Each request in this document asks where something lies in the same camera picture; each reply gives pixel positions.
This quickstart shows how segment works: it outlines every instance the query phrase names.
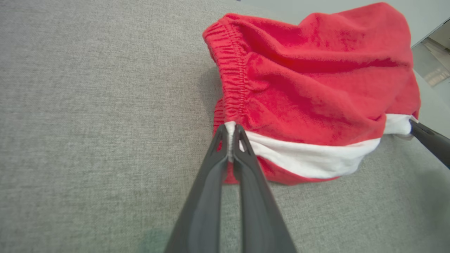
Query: gray fabric surface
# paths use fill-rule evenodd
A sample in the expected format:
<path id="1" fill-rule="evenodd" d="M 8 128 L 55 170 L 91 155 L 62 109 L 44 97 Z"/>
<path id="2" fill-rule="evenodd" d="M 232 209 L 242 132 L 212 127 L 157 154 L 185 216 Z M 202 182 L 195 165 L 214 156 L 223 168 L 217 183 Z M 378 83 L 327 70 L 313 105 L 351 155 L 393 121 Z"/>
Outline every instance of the gray fabric surface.
<path id="1" fill-rule="evenodd" d="M 280 20 L 224 0 L 0 1 L 0 252 L 162 252 L 220 95 L 201 33 L 227 12 Z M 391 136 L 353 175 L 271 187 L 299 251 L 446 252 L 449 174 Z M 222 203 L 239 252 L 237 186 Z"/>

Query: white trim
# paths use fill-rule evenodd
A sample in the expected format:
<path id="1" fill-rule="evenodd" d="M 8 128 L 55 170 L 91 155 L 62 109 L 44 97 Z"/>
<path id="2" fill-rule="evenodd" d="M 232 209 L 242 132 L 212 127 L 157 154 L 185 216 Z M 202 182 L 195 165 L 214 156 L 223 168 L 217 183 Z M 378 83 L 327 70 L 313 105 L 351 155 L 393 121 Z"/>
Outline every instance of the white trim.
<path id="1" fill-rule="evenodd" d="M 383 134 L 398 134 L 408 135 L 411 133 L 410 118 L 414 118 L 411 115 L 406 114 L 386 114 L 386 126 L 384 127 Z"/>
<path id="2" fill-rule="evenodd" d="M 387 114 L 386 117 L 385 134 L 410 133 L 410 115 Z M 235 122 L 225 123 L 229 136 L 233 136 L 235 124 Z M 319 179 L 355 172 L 363 157 L 372 152 L 381 139 L 365 140 L 346 146 L 326 146 L 281 141 L 250 131 L 246 131 L 246 134 L 257 156 L 296 175 Z"/>

